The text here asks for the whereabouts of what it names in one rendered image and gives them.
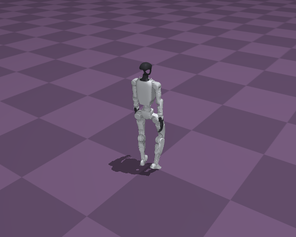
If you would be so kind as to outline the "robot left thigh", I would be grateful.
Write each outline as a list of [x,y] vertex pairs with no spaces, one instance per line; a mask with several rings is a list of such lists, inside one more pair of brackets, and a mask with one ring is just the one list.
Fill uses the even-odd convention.
[[138,110],[135,113],[135,118],[137,119],[137,125],[138,125],[138,130],[139,130],[139,141],[140,142],[144,142],[146,140],[146,136],[145,136],[145,122],[146,119],[141,117],[141,110]]

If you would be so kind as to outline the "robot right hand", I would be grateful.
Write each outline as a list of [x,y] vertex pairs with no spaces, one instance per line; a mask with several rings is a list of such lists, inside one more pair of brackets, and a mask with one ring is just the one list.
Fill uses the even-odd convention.
[[164,119],[162,120],[162,118],[161,118],[161,117],[159,117],[159,122],[160,122],[160,129],[159,129],[159,131],[158,131],[158,132],[161,132],[161,131],[162,131],[162,128],[163,128],[163,121],[164,121]]

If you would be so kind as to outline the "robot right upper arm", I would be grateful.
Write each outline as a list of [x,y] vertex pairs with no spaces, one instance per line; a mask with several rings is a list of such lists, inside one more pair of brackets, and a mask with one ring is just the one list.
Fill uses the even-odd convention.
[[155,90],[156,104],[160,105],[161,100],[161,83],[153,81],[152,87]]

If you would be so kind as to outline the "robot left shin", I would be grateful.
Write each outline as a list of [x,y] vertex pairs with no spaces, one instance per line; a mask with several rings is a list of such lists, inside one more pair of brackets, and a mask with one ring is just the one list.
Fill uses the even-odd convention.
[[138,135],[138,146],[139,146],[139,150],[140,150],[140,153],[141,153],[141,160],[145,160],[145,148],[146,148],[146,143],[145,141],[144,142],[140,142],[139,141],[139,136]]

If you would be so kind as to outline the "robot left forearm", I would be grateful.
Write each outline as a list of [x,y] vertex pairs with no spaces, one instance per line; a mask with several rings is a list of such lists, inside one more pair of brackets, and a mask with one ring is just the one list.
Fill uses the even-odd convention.
[[134,101],[134,108],[137,108],[137,110],[139,109],[139,100],[137,98],[133,97],[133,101]]

